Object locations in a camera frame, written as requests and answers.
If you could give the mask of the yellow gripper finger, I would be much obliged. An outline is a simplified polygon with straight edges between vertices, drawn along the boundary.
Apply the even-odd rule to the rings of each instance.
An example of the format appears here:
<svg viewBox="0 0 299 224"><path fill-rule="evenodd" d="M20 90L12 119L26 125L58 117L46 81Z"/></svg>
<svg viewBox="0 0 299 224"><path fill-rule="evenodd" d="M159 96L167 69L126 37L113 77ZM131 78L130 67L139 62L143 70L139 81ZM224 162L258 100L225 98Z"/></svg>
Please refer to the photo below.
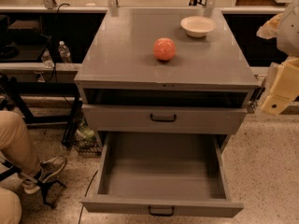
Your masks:
<svg viewBox="0 0 299 224"><path fill-rule="evenodd" d="M278 65L271 89L261 105L261 111L278 115L299 96L299 58L289 57Z"/></svg>

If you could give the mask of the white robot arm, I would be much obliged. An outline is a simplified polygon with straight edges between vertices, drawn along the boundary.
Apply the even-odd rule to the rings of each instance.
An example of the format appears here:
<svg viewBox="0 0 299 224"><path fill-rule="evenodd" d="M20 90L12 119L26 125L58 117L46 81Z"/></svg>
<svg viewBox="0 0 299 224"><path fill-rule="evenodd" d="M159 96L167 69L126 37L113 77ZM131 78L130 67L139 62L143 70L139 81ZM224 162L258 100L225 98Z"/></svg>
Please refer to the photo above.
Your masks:
<svg viewBox="0 0 299 224"><path fill-rule="evenodd" d="M260 38L277 40L278 50L288 58L278 65L278 71L261 111L278 115L299 96L299 0L292 2L259 28Z"/></svg>

